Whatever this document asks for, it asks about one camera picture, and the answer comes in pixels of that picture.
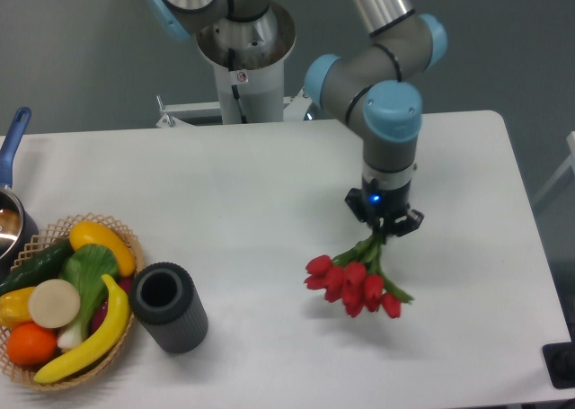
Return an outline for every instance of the cucumber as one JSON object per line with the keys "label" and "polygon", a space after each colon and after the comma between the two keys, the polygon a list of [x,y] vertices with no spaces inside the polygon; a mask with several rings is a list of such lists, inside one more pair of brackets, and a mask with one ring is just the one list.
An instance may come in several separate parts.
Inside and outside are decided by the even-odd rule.
{"label": "cucumber", "polygon": [[46,247],[6,276],[0,283],[0,297],[13,290],[36,286],[45,280],[57,278],[64,262],[73,253],[74,249],[68,238]]}

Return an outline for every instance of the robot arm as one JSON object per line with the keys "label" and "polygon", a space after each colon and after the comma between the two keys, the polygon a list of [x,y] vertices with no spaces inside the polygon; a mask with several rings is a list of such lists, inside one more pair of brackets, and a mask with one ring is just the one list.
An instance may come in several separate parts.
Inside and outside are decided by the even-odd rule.
{"label": "robot arm", "polygon": [[[346,198],[356,217],[384,238],[403,236],[423,219],[408,202],[422,102],[404,81],[443,57],[447,36],[433,16],[417,15],[410,0],[353,1],[371,45],[351,59],[315,60],[305,90],[364,141],[362,187]],[[287,11],[270,0],[148,2],[174,38],[196,34],[215,69],[225,124],[282,120],[283,59],[295,42]],[[230,73],[240,69],[246,83],[250,76],[241,87],[230,83]]]}
{"label": "robot arm", "polygon": [[346,202],[360,221],[387,236],[417,229],[423,215],[408,202],[422,100],[404,83],[447,50],[445,29],[417,15],[409,0],[354,0],[371,45],[352,59],[318,58],[305,76],[316,104],[364,141],[361,189]]}

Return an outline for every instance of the gray wall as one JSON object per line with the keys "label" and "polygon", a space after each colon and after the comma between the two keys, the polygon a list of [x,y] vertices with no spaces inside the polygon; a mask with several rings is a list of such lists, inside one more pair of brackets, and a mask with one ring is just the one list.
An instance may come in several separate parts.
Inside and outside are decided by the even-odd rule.
{"label": "gray wall", "polygon": [[[298,33],[287,93],[318,56],[349,56],[367,44],[350,0],[277,1]],[[425,111],[499,112],[532,197],[567,156],[565,137],[575,130],[575,0],[412,1],[450,36],[447,57],[413,79]],[[29,132],[44,133],[152,128],[157,93],[164,103],[217,98],[193,42],[166,39],[144,0],[0,0],[0,39],[2,132],[21,105],[34,111]],[[575,183],[537,219],[565,293],[575,293],[573,193]]]}

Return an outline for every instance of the red tulip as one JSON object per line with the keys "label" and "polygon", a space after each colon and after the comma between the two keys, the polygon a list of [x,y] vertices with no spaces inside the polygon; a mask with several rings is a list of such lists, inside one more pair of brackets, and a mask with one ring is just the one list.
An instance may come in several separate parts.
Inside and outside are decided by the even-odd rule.
{"label": "red tulip", "polygon": [[357,315],[359,315],[362,309],[363,309],[363,301],[359,301],[356,304],[350,304],[345,306],[345,312],[351,317],[356,317]]}
{"label": "red tulip", "polygon": [[366,266],[361,262],[352,262],[345,267],[345,281],[352,286],[360,285],[366,275]]}
{"label": "red tulip", "polygon": [[367,310],[370,312],[376,312],[379,310],[379,298],[376,300],[373,299],[366,299],[365,300]]}
{"label": "red tulip", "polygon": [[381,296],[381,305],[392,319],[402,315],[402,302],[389,292]]}
{"label": "red tulip", "polygon": [[384,279],[378,274],[369,274],[363,280],[364,298],[371,303],[379,304],[381,293],[384,290]]}
{"label": "red tulip", "polygon": [[325,282],[325,287],[329,291],[339,290],[343,287],[345,271],[341,267],[331,267],[325,277],[323,278]]}
{"label": "red tulip", "polygon": [[332,259],[327,254],[323,254],[313,258],[305,269],[313,276],[324,276],[331,267],[333,267]]}
{"label": "red tulip", "polygon": [[330,303],[335,303],[338,299],[341,299],[341,288],[336,290],[329,290],[325,291],[325,300]]}
{"label": "red tulip", "polygon": [[352,286],[348,283],[343,285],[343,290],[341,292],[341,300],[345,306],[353,306],[361,302],[363,298],[363,291],[361,290],[361,285]]}
{"label": "red tulip", "polygon": [[323,277],[318,276],[308,276],[307,279],[304,280],[304,283],[307,285],[308,289],[311,290],[318,290],[325,288],[325,283],[323,283]]}

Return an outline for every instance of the banana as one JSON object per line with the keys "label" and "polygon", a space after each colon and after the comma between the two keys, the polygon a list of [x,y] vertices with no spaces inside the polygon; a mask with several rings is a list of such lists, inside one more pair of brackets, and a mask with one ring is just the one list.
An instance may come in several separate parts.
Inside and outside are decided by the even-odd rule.
{"label": "banana", "polygon": [[109,275],[102,280],[108,288],[108,313],[102,325],[79,346],[60,355],[34,376],[39,384],[52,384],[88,367],[106,354],[124,334],[129,320],[128,295]]}

